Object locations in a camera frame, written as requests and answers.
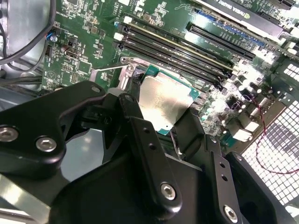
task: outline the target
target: silver screw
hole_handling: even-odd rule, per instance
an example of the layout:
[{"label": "silver screw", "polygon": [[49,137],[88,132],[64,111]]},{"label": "silver screw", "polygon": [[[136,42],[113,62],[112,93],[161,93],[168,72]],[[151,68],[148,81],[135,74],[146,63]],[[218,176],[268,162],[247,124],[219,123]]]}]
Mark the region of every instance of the silver screw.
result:
[{"label": "silver screw", "polygon": [[164,195],[164,197],[168,200],[174,200],[176,197],[176,191],[173,189],[173,187],[167,183],[164,183],[161,185],[161,192]]},{"label": "silver screw", "polygon": [[127,59],[125,57],[121,58],[121,63],[125,63],[127,61]]},{"label": "silver screw", "polygon": [[95,92],[101,92],[101,90],[99,89],[99,88],[97,88],[97,87],[92,87],[92,91],[95,91]]},{"label": "silver screw", "polygon": [[18,138],[19,133],[12,127],[0,127],[0,141],[11,142]]},{"label": "silver screw", "polygon": [[129,71],[134,71],[134,66],[131,65],[131,64],[129,64],[129,65],[127,66],[127,69],[128,69]]},{"label": "silver screw", "polygon": [[224,205],[223,210],[230,221],[232,221],[233,223],[238,222],[238,216],[232,208],[228,207],[227,205]]},{"label": "silver screw", "polygon": [[210,136],[210,139],[212,140],[212,142],[217,143],[217,140],[214,136]]},{"label": "silver screw", "polygon": [[236,157],[239,161],[242,161],[242,157],[241,157],[239,154],[235,153],[235,157]]},{"label": "silver screw", "polygon": [[52,41],[53,43],[56,43],[58,41],[58,37],[56,35],[52,35],[52,36],[50,36],[50,41]]},{"label": "silver screw", "polygon": [[36,147],[43,152],[52,152],[56,147],[57,143],[49,137],[42,137],[36,141]]}]

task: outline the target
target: red wire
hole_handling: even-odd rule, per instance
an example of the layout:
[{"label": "red wire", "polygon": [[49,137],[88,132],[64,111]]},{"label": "red wire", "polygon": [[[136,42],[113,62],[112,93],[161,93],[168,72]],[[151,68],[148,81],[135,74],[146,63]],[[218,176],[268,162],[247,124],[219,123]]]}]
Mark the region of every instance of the red wire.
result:
[{"label": "red wire", "polygon": [[263,168],[264,170],[267,170],[268,172],[273,173],[273,174],[286,175],[286,174],[297,173],[299,171],[299,169],[292,170],[292,171],[287,171],[287,172],[283,173],[283,172],[276,172],[276,171],[273,171],[273,170],[268,170],[264,165],[261,164],[260,160],[258,159],[258,148],[259,148],[259,145],[261,144],[262,140],[264,139],[264,137],[267,135],[267,128],[266,128],[266,124],[265,124],[265,121],[264,121],[264,118],[263,118],[263,113],[262,113],[261,106],[259,104],[257,104],[254,100],[253,100],[253,102],[257,105],[257,108],[260,112],[260,116],[261,116],[261,119],[262,119],[262,122],[263,122],[263,135],[262,135],[261,139],[258,141],[258,143],[256,145],[256,160],[257,160],[258,164],[261,166],[261,168]]}]

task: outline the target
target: electrolytic capacitor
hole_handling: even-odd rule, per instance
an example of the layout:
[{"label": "electrolytic capacitor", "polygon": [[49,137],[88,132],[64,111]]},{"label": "electrolytic capacitor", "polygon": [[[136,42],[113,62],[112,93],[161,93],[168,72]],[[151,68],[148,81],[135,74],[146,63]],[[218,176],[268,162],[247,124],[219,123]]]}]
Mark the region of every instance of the electrolytic capacitor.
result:
[{"label": "electrolytic capacitor", "polygon": [[220,126],[220,130],[222,134],[226,134],[228,132],[224,126]]},{"label": "electrolytic capacitor", "polygon": [[201,112],[199,114],[199,118],[200,118],[201,121],[204,121],[204,120],[207,119],[207,114],[205,112]]},{"label": "electrolytic capacitor", "polygon": [[240,93],[242,94],[242,100],[251,101],[254,99],[254,95],[248,89],[244,89]]},{"label": "electrolytic capacitor", "polygon": [[239,113],[242,112],[242,106],[244,105],[241,101],[239,101],[236,97],[231,97],[227,102],[228,107],[231,110],[236,110]]},{"label": "electrolytic capacitor", "polygon": [[214,106],[214,107],[217,106],[217,103],[216,103],[215,99],[210,98],[209,101],[210,101],[211,106]]},{"label": "electrolytic capacitor", "polygon": [[218,116],[219,121],[224,125],[225,124],[225,117],[222,115]]},{"label": "electrolytic capacitor", "polygon": [[213,108],[210,105],[205,105],[205,110],[207,113],[211,113],[213,111]]},{"label": "electrolytic capacitor", "polygon": [[234,84],[239,91],[243,91],[245,89],[245,86],[240,81],[236,81]]},{"label": "electrolytic capacitor", "polygon": [[245,105],[242,101],[239,101],[239,106],[240,106],[242,109],[245,109],[245,108],[246,108],[246,105]]},{"label": "electrolytic capacitor", "polygon": [[240,80],[243,85],[249,85],[250,81],[243,75],[238,76],[238,79]]},{"label": "electrolytic capacitor", "polygon": [[254,89],[257,93],[261,93],[262,92],[262,89],[258,85],[254,84],[254,83],[250,83],[250,87],[252,89]]}]

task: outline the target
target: perforated metal panel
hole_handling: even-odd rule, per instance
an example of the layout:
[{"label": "perforated metal panel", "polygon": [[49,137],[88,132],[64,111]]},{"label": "perforated metal panel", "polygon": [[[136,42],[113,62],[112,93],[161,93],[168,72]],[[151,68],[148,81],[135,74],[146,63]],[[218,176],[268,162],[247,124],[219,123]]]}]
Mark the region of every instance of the perforated metal panel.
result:
[{"label": "perforated metal panel", "polygon": [[[278,175],[261,168],[256,160],[256,145],[261,136],[242,156],[272,193],[286,204],[299,195],[299,172]],[[295,101],[268,128],[258,148],[258,158],[268,170],[287,172],[299,168],[299,103]]]}]

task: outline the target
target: green circuit board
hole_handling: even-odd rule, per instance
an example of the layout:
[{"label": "green circuit board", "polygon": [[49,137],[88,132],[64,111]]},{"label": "green circuit board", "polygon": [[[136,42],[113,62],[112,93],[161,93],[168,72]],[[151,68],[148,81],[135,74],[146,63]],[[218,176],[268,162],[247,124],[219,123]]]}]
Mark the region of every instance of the green circuit board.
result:
[{"label": "green circuit board", "polygon": [[[285,31],[297,22],[290,17],[286,10],[270,4],[266,0],[235,0],[253,12],[263,12],[280,21]],[[173,41],[174,37],[186,40],[195,46],[204,49],[214,56],[230,61],[235,66],[235,74],[245,74],[251,82],[256,84],[271,71],[272,66],[282,55],[291,55],[281,44],[268,44],[264,39],[245,34],[225,20],[210,19],[209,11],[192,0],[57,0],[57,15],[54,31],[58,32],[57,42],[50,42],[50,49],[45,57],[42,88],[52,91],[60,86],[69,86],[84,80],[91,80],[105,90],[117,87],[121,69],[108,69],[94,72],[95,69],[114,67],[120,64],[123,56],[141,57],[136,52],[122,50],[115,44],[115,33],[120,32],[124,25],[124,18],[129,16],[136,26],[152,31],[157,28],[159,34]],[[256,55],[252,60],[237,55],[230,49],[223,48],[207,38],[188,32],[189,24],[194,24],[207,32],[214,34]],[[289,37],[287,32],[282,36],[286,39],[298,41]],[[149,61],[154,57],[143,56]],[[213,85],[206,84],[202,79],[181,73],[189,84],[203,92],[201,98],[194,105],[196,110],[203,110],[210,97],[221,102],[217,108],[209,113],[202,125],[211,135],[219,134],[218,115],[226,113],[235,116],[235,112],[227,110],[225,104],[228,97],[235,95],[237,89],[226,83],[226,94],[220,93]]]},{"label": "green circuit board", "polygon": [[[112,47],[117,24],[124,15],[143,19],[144,13],[151,15],[149,23],[174,35],[207,49],[226,59],[234,60],[234,54],[211,44],[204,38],[185,36],[186,26],[192,22],[205,27],[209,32],[241,46],[249,51],[256,45],[223,27],[193,12],[194,5],[188,0],[147,0],[143,12],[135,11],[138,1],[116,0],[59,0],[55,27],[61,30],[58,42],[51,43],[51,55],[46,57],[43,89],[53,90],[57,86],[68,86],[91,78],[92,68],[109,67],[119,61],[120,53]],[[64,46],[70,39],[76,40],[75,48],[80,52],[76,59],[65,55]],[[119,71],[111,70],[97,74],[94,81],[106,90],[118,83]]]}]

